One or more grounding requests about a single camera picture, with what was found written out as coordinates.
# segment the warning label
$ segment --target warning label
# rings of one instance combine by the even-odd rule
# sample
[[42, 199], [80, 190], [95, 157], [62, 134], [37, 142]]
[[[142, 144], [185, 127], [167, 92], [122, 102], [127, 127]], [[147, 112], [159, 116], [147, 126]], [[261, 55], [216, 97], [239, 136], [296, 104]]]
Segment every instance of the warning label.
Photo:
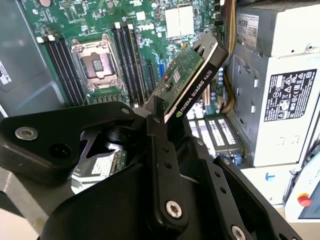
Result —
[[264, 121], [297, 119], [305, 114], [317, 70], [272, 75]]

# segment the ram slot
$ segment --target ram slot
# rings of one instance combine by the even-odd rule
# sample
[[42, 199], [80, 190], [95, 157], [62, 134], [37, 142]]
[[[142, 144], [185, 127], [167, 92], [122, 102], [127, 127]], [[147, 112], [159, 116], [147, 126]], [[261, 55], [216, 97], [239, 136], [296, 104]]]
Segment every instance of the ram slot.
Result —
[[80, 83], [77, 71], [75, 69], [75, 65], [72, 61], [70, 51], [67, 47], [66, 41], [63, 38], [60, 38], [60, 42], [58, 42], [58, 46], [60, 48], [60, 52], [64, 56], [65, 64], [67, 65], [67, 69], [72, 76], [71, 80], [73, 81], [73, 86], [75, 87], [77, 94], [81, 97], [82, 103], [85, 103], [86, 102], [86, 94], [85, 94], [85, 92], [82, 88], [82, 85]]
[[131, 55], [133, 56], [134, 69], [136, 71], [136, 75], [138, 76], [139, 87], [142, 91], [143, 103], [148, 99], [146, 81], [143, 75], [143, 69], [141, 65], [141, 57], [139, 53], [139, 47], [137, 44], [137, 37], [134, 29], [129, 29], [128, 26], [125, 26], [124, 29], [127, 32], [127, 36], [129, 36], [130, 44], [131, 44]]
[[118, 58], [121, 62], [121, 69], [122, 69], [122, 78], [124, 81], [124, 84], [127, 88], [129, 99], [130, 99], [130, 105], [133, 106], [136, 100], [136, 93], [135, 89], [132, 84], [132, 79], [129, 74], [128, 64], [127, 64], [127, 58], [126, 58], [126, 52], [125, 47], [121, 41], [121, 34], [120, 31], [117, 28], [112, 29], [113, 36], [115, 39], [115, 44], [118, 52]]
[[86, 95], [82, 89], [77, 72], [74, 68], [68, 47], [63, 38], [46, 43], [47, 50], [56, 68], [58, 76], [73, 106], [86, 103]]
[[152, 91], [154, 91], [156, 88], [154, 67], [152, 66], [152, 63], [148, 63], [147, 66], [148, 66], [151, 88], [152, 88]]
[[134, 66], [134, 58], [131, 54], [132, 50], [132, 46], [130, 44], [130, 36], [128, 35], [128, 33], [123, 29], [123, 27], [121, 28], [121, 39], [122, 39], [122, 43], [124, 45], [124, 49], [125, 49], [125, 56], [126, 56], [126, 61], [128, 63], [128, 70], [131, 76], [131, 82], [134, 88], [134, 91], [136, 93], [136, 98], [138, 101], [139, 105], [143, 105], [144, 104], [144, 97], [143, 97], [143, 92], [139, 87], [139, 83], [138, 83], [138, 76], [136, 75], [136, 71], [135, 71], [135, 66]]
[[51, 59], [53, 65], [54, 65], [55, 71], [56, 71], [56, 73], [59, 77], [59, 80], [62, 84], [62, 87], [65, 91], [66, 97], [68, 98], [68, 101], [70, 104], [68, 107], [78, 106], [77, 98], [75, 96], [75, 93], [72, 91], [72, 88], [70, 86], [69, 81], [66, 79], [63, 67], [60, 64], [60, 61], [59, 61], [59, 58], [58, 58], [58, 55], [56, 53], [55, 48], [53, 47], [51, 42], [46, 42], [45, 48], [50, 56], [50, 59]]

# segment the power supply label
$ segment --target power supply label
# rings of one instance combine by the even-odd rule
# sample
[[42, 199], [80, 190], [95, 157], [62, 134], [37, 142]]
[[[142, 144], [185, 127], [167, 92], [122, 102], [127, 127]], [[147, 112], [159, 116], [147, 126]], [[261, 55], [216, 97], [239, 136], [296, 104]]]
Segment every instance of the power supply label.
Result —
[[238, 41], [256, 49], [259, 16], [238, 13], [236, 16], [236, 35]]
[[317, 69], [271, 76], [264, 121], [301, 118], [306, 111]]

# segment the cable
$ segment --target cable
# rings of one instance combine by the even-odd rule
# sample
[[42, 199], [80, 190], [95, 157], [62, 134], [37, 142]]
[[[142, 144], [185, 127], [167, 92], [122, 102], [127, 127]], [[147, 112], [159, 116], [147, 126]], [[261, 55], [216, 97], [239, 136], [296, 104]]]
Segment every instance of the cable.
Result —
[[[229, 56], [225, 61], [225, 65], [229, 64], [230, 59], [234, 53], [235, 45], [236, 45], [236, 34], [237, 34], [237, 26], [236, 26], [236, 0], [229, 0], [229, 21], [226, 20], [226, 25], [228, 28], [225, 28], [227, 31], [228, 41], [227, 41], [227, 48], [229, 51]], [[226, 102], [225, 106], [221, 109], [221, 113], [226, 114], [232, 110], [235, 105], [236, 97], [232, 90], [232, 86], [229, 82], [229, 78], [226, 74], [224, 74], [224, 86], [228, 94], [228, 101]]]

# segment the power supply unit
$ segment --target power supply unit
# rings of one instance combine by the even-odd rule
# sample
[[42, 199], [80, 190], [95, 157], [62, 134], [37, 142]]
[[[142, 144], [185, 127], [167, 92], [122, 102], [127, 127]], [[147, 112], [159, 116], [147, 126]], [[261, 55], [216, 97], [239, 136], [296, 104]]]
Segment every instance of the power supply unit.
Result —
[[237, 10], [227, 69], [228, 115], [255, 167], [295, 164], [319, 112], [320, 1], [257, 2]]

